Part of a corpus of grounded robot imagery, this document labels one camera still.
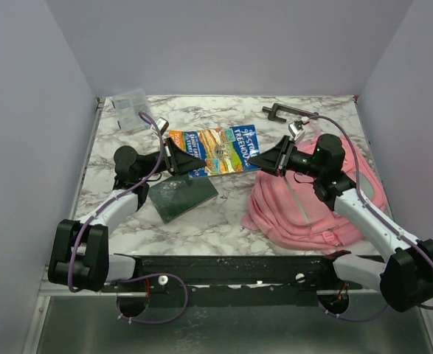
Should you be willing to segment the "orange green picture book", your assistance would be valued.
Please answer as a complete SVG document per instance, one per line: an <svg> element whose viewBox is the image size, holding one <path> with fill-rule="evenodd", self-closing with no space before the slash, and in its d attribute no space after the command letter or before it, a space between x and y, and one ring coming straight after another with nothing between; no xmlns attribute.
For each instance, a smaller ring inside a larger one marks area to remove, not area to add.
<svg viewBox="0 0 433 354"><path fill-rule="evenodd" d="M169 137L182 150L186 150L189 146L189 133L186 131L169 131Z"/></svg>

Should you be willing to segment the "dark green notebook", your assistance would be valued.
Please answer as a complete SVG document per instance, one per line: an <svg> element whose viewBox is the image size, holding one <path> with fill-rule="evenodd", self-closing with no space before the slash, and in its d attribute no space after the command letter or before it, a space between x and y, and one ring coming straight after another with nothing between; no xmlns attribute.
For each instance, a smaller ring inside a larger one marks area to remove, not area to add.
<svg viewBox="0 0 433 354"><path fill-rule="evenodd" d="M169 223L216 197L218 191L208 178L172 176L153 185L148 192L163 223Z"/></svg>

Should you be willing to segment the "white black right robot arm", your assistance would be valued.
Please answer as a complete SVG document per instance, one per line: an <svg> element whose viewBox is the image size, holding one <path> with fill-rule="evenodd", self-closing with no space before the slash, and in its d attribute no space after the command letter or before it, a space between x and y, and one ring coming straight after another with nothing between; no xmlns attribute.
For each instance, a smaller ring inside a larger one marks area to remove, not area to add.
<svg viewBox="0 0 433 354"><path fill-rule="evenodd" d="M384 214L386 199L370 180L361 190L353 145L325 133L309 151L288 137L253 156L259 168L249 199L248 224L287 250L326 250L319 271L329 289L345 280L381 293L404 312L433 299L433 240L421 240Z"/></svg>

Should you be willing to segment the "clear plastic organizer box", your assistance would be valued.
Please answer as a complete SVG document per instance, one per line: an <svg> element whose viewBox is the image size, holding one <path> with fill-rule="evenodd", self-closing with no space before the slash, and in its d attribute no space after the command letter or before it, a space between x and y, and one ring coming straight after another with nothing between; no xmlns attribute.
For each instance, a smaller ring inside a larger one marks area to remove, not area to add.
<svg viewBox="0 0 433 354"><path fill-rule="evenodd" d="M140 88L130 94L113 96L112 105L121 131L144 131L150 124L139 117L139 112L152 116L145 92Z"/></svg>

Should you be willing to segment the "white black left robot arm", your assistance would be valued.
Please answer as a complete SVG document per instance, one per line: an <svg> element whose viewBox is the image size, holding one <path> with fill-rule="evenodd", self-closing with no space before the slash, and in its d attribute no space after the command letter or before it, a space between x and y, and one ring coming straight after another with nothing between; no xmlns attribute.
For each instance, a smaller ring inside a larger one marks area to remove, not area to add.
<svg viewBox="0 0 433 354"><path fill-rule="evenodd" d="M72 292L99 291L107 282L118 281L127 291L138 290L144 274L131 256L111 254L110 234L145 203L148 180L164 171L183 175L205 167L203 159L181 150L171 139L160 150L141 155L131 146L114 153L115 177L108 200L78 220L62 220L56 229L48 267L51 283L66 285Z"/></svg>

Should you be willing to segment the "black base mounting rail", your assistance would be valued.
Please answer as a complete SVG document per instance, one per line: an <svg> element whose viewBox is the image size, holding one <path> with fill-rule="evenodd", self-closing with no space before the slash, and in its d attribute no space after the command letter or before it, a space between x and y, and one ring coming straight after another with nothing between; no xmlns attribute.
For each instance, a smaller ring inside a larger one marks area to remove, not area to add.
<svg viewBox="0 0 433 354"><path fill-rule="evenodd" d="M323 256L141 256L154 308L315 306L344 285Z"/></svg>

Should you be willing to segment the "pink student backpack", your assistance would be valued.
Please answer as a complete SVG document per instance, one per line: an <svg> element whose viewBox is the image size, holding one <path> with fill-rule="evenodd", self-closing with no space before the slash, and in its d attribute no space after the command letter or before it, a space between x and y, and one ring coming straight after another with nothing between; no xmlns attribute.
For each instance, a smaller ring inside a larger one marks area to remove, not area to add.
<svg viewBox="0 0 433 354"><path fill-rule="evenodd" d="M292 251L327 251L363 240L352 223L316 197L312 181L292 171L283 178L257 173L241 226L260 231L277 247Z"/></svg>

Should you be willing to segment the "blue thick book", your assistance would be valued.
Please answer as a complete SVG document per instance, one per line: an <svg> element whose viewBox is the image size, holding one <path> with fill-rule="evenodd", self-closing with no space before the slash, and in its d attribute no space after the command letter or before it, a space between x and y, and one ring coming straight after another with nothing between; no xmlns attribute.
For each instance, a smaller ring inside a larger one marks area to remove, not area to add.
<svg viewBox="0 0 433 354"><path fill-rule="evenodd" d="M260 154L254 125L186 132L189 133L189 146L183 151L203 159L207 164L205 168L190 171L190 178L206 178L258 170L257 167L248 163L250 157Z"/></svg>

